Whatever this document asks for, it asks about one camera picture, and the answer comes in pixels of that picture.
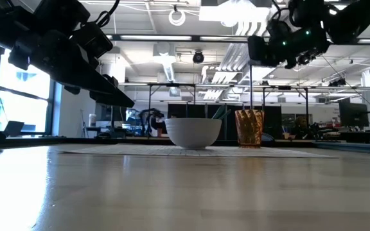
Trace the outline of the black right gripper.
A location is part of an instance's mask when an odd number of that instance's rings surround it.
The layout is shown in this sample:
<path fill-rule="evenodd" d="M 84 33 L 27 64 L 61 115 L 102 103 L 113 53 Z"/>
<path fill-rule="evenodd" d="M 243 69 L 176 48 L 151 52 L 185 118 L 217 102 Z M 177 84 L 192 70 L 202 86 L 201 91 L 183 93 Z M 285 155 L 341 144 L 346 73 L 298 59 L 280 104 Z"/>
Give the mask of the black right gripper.
<path fill-rule="evenodd" d="M 271 19 L 267 26 L 270 34 L 268 41 L 268 57 L 274 65 L 286 62 L 285 69 L 292 69 L 296 66 L 296 57 L 290 49 L 290 37 L 292 30 L 285 21 Z M 252 65 L 265 66 L 266 43 L 263 37 L 252 35 L 247 39 L 250 63 Z"/>

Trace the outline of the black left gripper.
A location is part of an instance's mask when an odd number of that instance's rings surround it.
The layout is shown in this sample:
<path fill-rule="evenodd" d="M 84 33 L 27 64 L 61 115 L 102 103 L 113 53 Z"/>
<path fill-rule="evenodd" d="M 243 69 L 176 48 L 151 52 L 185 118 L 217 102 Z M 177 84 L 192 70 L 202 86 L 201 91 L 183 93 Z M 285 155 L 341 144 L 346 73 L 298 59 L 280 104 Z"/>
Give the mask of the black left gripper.
<path fill-rule="evenodd" d="M 8 62 L 27 70 L 30 65 L 53 74 L 56 81 L 69 87 L 90 90 L 95 102 L 131 108 L 134 102 L 120 89 L 118 80 L 103 76 L 85 59 L 81 47 L 57 30 L 45 35 L 26 32 L 14 42 Z"/>

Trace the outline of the amber ribbed drinking glass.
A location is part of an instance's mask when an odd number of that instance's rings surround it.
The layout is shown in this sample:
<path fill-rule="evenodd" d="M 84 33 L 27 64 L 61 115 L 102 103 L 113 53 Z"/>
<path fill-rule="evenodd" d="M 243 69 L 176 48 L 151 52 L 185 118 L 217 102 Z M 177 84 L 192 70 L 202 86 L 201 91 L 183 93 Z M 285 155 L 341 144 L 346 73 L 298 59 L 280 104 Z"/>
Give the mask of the amber ribbed drinking glass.
<path fill-rule="evenodd" d="M 264 123 L 262 110 L 237 110 L 235 112 L 238 143 L 241 148 L 260 148 Z"/>

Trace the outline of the white ceramic bowl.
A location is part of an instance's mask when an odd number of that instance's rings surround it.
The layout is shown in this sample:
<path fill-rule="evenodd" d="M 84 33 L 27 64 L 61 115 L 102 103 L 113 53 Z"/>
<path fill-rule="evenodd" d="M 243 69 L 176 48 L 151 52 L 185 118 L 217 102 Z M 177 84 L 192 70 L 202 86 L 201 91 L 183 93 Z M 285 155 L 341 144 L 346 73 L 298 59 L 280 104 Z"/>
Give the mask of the white ceramic bowl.
<path fill-rule="evenodd" d="M 174 145 L 189 150 L 205 149 L 218 138 L 222 121 L 207 118 L 165 120 L 167 134 Z"/>

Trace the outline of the black computer monitor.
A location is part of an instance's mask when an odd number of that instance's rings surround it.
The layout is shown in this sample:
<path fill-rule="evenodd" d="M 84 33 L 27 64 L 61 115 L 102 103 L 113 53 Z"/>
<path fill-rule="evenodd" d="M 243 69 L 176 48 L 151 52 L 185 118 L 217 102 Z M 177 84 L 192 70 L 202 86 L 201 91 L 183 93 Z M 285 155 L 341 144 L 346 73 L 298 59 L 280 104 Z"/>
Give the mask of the black computer monitor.
<path fill-rule="evenodd" d="M 342 126 L 369 126 L 367 106 L 359 103 L 339 103 L 340 123 Z"/>
<path fill-rule="evenodd" d="M 126 107 L 96 104 L 95 114 L 98 121 L 125 121 Z"/>

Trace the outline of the grey woven placemat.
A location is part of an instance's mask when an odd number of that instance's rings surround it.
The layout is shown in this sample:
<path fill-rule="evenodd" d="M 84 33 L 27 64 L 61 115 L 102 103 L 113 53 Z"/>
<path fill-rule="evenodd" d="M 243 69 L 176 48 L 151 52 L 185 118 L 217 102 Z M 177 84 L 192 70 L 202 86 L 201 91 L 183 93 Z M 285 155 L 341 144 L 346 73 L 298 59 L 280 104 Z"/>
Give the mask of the grey woven placemat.
<path fill-rule="evenodd" d="M 329 155 L 279 148 L 239 148 L 210 146 L 201 150 L 187 150 L 178 146 L 115 144 L 64 151 L 64 153 L 93 155 L 141 155 L 170 157 L 265 157 L 265 158 L 335 158 Z"/>

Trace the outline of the black overhead crossbeam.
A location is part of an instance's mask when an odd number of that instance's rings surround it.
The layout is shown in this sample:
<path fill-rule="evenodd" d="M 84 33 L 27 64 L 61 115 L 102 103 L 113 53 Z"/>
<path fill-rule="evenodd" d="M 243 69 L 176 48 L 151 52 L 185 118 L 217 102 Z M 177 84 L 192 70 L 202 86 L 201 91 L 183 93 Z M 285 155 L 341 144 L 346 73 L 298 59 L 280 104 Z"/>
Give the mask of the black overhead crossbeam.
<path fill-rule="evenodd" d="M 211 35 L 107 35 L 111 41 L 146 41 L 146 42 L 212 42 L 246 43 L 246 36 L 211 36 Z M 359 38 L 353 45 L 370 45 L 370 38 Z"/>

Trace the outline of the person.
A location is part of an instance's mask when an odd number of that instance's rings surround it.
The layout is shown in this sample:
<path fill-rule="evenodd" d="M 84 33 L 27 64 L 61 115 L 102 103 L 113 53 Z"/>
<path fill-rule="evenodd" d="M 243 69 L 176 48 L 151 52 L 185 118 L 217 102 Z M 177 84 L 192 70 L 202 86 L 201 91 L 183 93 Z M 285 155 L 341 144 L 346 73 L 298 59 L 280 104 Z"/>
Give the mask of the person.
<path fill-rule="evenodd" d="M 293 134 L 295 135 L 295 139 L 305 139 L 308 137 L 308 124 L 305 116 L 296 118 Z"/>
<path fill-rule="evenodd" d="M 152 137 L 161 137 L 164 130 L 164 114 L 159 110 L 150 113 L 148 119 L 149 134 Z"/>

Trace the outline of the black room partition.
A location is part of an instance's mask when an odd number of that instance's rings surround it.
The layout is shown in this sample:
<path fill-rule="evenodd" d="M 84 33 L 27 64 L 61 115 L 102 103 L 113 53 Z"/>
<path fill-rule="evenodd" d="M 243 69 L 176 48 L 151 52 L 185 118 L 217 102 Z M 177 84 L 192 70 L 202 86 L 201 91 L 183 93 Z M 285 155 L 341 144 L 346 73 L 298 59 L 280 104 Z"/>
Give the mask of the black room partition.
<path fill-rule="evenodd" d="M 212 118 L 219 107 L 220 105 L 169 104 L 168 116 L 170 117 L 173 114 L 180 118 Z M 222 120 L 218 140 L 236 141 L 238 135 L 234 112 L 236 110 L 242 110 L 243 107 L 239 105 L 227 105 L 227 109 L 231 110 L 231 113 L 227 116 L 227 119 Z M 281 107 L 265 106 L 264 115 L 263 132 L 275 139 L 280 139 L 283 133 Z"/>

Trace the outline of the dark open laptop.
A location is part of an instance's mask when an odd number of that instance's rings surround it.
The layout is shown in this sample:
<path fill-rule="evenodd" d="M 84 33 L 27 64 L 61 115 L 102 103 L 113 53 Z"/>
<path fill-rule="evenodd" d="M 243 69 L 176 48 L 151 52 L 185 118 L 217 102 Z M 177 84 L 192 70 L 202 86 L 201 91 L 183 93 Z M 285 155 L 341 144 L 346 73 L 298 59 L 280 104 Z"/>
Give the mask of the dark open laptop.
<path fill-rule="evenodd" d="M 8 121 L 8 124 L 6 125 L 3 133 L 7 137 L 17 137 L 21 134 L 23 126 L 24 122 Z"/>

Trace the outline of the thin black frame stand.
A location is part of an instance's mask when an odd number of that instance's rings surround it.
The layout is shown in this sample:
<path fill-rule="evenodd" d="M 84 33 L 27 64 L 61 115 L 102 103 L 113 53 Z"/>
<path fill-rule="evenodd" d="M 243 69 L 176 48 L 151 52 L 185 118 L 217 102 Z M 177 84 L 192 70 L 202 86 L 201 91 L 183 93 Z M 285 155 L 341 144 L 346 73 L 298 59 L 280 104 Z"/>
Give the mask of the thin black frame stand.
<path fill-rule="evenodd" d="M 253 107 L 253 90 L 254 89 L 261 89 L 262 91 L 262 105 L 263 108 L 265 108 L 266 101 L 265 101 L 265 91 L 267 89 L 272 90 L 296 90 L 298 94 L 301 94 L 302 97 L 305 99 L 305 107 L 306 107 L 306 127 L 308 128 L 310 125 L 309 121 L 309 86 L 291 86 L 291 85 L 253 85 L 250 83 L 250 85 L 232 85 L 232 84 L 194 84 L 194 83 L 147 83 L 147 86 L 149 86 L 149 98 L 148 98 L 148 104 L 150 106 L 151 98 L 152 98 L 152 87 L 153 86 L 164 86 L 164 87 L 192 87 L 194 88 L 193 95 L 196 96 L 196 89 L 197 88 L 207 88 L 207 89 L 229 89 L 234 87 L 239 87 L 246 89 L 248 88 L 249 94 L 250 94 L 250 108 Z"/>

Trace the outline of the large window dark frame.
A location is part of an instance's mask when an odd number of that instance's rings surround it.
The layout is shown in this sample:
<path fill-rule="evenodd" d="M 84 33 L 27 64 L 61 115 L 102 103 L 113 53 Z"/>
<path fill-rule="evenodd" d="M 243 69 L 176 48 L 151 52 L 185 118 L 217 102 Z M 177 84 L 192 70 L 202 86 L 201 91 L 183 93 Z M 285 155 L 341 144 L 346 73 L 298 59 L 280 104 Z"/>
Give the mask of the large window dark frame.
<path fill-rule="evenodd" d="M 53 124 L 55 82 L 33 65 L 27 70 L 8 62 L 9 49 L 0 53 L 0 130 L 10 121 L 23 123 L 23 135 L 48 135 Z"/>

